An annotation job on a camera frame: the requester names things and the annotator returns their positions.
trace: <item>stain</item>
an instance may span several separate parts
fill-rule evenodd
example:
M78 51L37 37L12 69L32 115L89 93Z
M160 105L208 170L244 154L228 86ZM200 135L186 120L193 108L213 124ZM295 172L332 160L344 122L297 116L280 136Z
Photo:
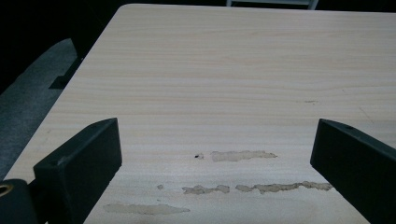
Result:
M267 153L265 151L228 151L228 152L218 152L213 151L210 153L212 156L212 161L241 161L250 160L252 158L276 158L277 155L274 153Z
M196 154L195 158L198 159L198 160L203 160L204 159L204 154L203 153Z
M245 186L245 185L237 185L235 188L239 189L241 191L244 191L244 192L250 192L250 191L254 190L254 188L251 188L251 187Z
M143 205L143 204L119 204L112 203L103 206L105 211L108 213L134 213L140 215L170 215L177 213L190 212L187 208L178 208L169 206L167 204L157 204L157 205Z
M308 181L304 181L302 183L288 184L288 185L281 185L281 184L255 185L252 188L249 186L237 185L236 189L244 191L244 192L250 192L254 189L258 189L260 191L260 194L264 194L265 192L279 192L281 190L297 189L300 186L305 187L307 189L319 189L319 190L326 190L326 191L332 189L332 185L329 183L315 183L315 182L308 182Z
M223 193L229 193L230 192L230 187L228 186L224 186L224 185L218 185L217 187L213 188L213 189L207 189L202 187L201 185L197 185L193 188L188 188L188 187L184 187L182 188L184 190L184 194L207 194L207 193L211 193L213 191L221 191Z

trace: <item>chair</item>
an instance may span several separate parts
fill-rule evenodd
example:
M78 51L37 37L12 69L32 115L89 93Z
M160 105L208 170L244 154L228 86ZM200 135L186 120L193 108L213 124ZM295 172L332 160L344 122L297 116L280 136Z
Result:
M301 5L301 6L307 6L308 9L314 10L318 3L318 0L227 0L226 6L231 7L233 2Z

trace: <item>gray fabric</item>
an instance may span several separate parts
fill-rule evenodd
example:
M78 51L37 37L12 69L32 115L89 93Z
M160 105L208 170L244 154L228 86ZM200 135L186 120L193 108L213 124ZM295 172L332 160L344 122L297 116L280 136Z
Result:
M43 53L0 95L0 179L47 116L62 90L50 90L77 58L70 39Z

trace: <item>small hole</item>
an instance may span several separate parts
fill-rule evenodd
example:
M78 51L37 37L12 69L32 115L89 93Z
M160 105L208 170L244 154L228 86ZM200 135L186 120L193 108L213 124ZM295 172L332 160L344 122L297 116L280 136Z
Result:
M0 185L0 197L8 194L13 188L12 185Z
M202 154L202 153L196 154L196 155L194 156L194 158L195 158L195 159L198 159L198 160L203 160L203 159L204 159L204 154Z

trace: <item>light wood grain surface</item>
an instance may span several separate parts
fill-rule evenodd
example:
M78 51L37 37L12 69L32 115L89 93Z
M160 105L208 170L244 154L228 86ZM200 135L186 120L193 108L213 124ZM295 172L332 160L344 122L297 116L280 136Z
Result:
M365 223L302 183L327 183L309 164L319 118L396 147L395 21L124 6L7 178L33 180L53 149L117 117L123 164L86 223ZM290 189L259 191L272 184Z

